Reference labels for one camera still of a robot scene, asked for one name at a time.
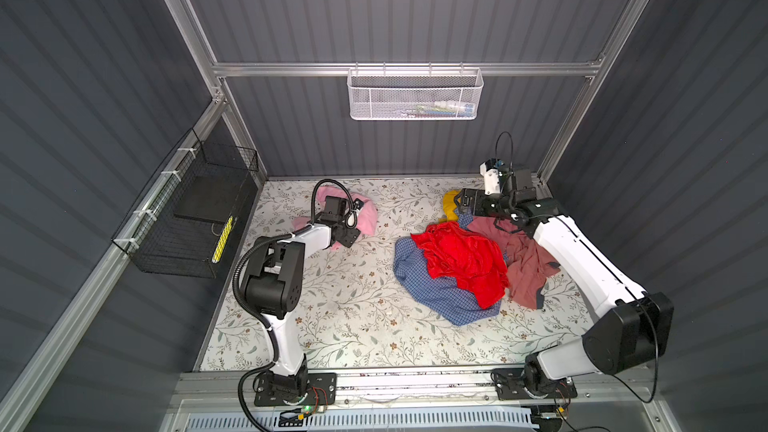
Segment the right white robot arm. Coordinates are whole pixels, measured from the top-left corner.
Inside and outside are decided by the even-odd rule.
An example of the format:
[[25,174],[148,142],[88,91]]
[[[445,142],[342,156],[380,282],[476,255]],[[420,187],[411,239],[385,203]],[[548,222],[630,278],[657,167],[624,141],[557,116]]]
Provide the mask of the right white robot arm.
[[671,300],[663,293],[648,293],[622,273],[555,199],[518,195],[465,188],[454,203],[460,213],[510,219],[530,232],[584,293],[597,317],[580,338],[529,355],[523,368],[526,387],[539,394],[569,377],[614,376],[657,363],[667,348],[674,312]]

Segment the pink cloth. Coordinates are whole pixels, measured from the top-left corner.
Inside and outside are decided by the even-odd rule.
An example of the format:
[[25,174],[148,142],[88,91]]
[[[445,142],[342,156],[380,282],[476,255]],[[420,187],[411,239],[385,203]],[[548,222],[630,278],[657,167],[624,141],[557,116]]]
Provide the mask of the pink cloth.
[[313,190],[310,196],[310,216],[294,219],[292,224],[295,231],[306,228],[310,223],[327,226],[330,229],[329,248],[336,250],[343,247],[333,241],[333,226],[335,224],[326,224],[320,221],[320,214],[324,209],[325,199],[328,196],[342,197],[348,200],[347,220],[351,218],[357,219],[357,228],[361,231],[359,238],[362,236],[373,236],[376,233],[378,210],[374,202],[363,195],[349,193],[344,187],[333,184],[329,185],[328,183],[320,184]]

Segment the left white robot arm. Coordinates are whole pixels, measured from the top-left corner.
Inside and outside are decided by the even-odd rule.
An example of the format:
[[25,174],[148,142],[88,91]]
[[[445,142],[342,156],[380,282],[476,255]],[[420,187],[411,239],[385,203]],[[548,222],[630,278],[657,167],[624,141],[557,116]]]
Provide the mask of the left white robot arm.
[[305,260],[336,243],[351,247],[360,235],[358,228],[344,221],[309,223],[295,232],[258,238],[237,262],[232,292],[267,333],[270,372],[291,377],[306,367],[291,318],[302,294]]

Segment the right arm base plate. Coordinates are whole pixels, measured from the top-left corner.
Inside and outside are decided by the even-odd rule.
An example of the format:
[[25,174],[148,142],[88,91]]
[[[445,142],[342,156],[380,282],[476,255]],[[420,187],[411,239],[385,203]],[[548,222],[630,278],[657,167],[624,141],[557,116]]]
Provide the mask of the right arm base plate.
[[490,377],[500,400],[570,400],[578,396],[571,379],[554,381],[528,367],[495,368],[491,370]]

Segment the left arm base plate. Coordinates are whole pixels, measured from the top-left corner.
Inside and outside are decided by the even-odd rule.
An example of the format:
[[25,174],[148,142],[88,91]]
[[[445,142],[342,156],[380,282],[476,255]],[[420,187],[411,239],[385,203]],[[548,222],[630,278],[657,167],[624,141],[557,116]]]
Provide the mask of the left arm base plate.
[[335,403],[336,373],[300,373],[281,376],[265,372],[253,383],[257,407],[329,406]]

